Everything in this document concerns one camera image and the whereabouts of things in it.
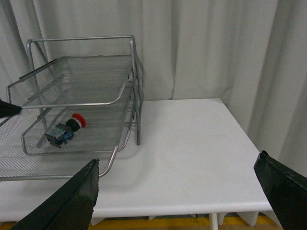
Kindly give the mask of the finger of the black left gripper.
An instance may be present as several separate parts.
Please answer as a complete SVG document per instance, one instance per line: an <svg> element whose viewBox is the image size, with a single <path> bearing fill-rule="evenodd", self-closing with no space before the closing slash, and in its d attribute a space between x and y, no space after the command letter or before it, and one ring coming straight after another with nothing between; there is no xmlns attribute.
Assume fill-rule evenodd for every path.
<svg viewBox="0 0 307 230"><path fill-rule="evenodd" d="M0 118L18 115L22 108L5 101L0 101Z"/></svg>

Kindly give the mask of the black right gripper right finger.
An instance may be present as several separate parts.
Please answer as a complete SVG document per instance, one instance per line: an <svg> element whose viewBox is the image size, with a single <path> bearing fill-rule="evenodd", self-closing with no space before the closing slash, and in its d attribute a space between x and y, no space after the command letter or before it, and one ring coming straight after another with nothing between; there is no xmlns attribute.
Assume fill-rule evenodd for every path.
<svg viewBox="0 0 307 230"><path fill-rule="evenodd" d="M307 178L278 162L266 151L254 164L256 177L285 230L307 228Z"/></svg>

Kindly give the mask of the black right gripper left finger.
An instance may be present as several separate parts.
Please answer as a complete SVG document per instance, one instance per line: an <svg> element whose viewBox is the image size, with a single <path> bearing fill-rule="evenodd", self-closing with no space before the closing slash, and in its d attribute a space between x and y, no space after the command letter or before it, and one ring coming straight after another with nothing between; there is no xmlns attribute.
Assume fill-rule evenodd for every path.
<svg viewBox="0 0 307 230"><path fill-rule="evenodd" d="M99 191L99 160L93 159L12 230L86 230Z"/></svg>

